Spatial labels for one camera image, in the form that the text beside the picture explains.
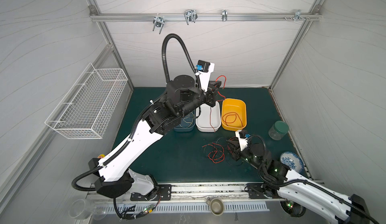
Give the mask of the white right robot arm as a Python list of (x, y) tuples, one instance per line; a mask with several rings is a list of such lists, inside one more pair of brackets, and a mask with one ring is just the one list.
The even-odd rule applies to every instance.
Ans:
[(297, 173), (280, 161), (273, 160), (265, 142), (232, 137), (227, 140), (232, 158), (242, 160), (257, 170), (261, 184), (248, 189), (267, 198), (282, 198), (282, 207), (295, 217), (295, 207), (303, 207), (331, 224), (377, 223), (363, 198), (347, 196), (323, 187)]

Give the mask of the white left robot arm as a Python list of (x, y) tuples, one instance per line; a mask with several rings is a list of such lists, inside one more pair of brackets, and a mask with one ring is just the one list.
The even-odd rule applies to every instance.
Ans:
[(119, 146), (100, 160), (92, 159), (90, 170), (75, 177), (71, 186), (79, 191), (96, 191), (108, 198), (134, 192), (153, 199), (159, 190), (155, 178), (134, 172), (130, 165), (202, 104), (214, 107), (221, 84), (207, 80), (208, 88), (203, 91), (188, 75), (168, 82), (165, 92), (140, 113), (131, 133)]

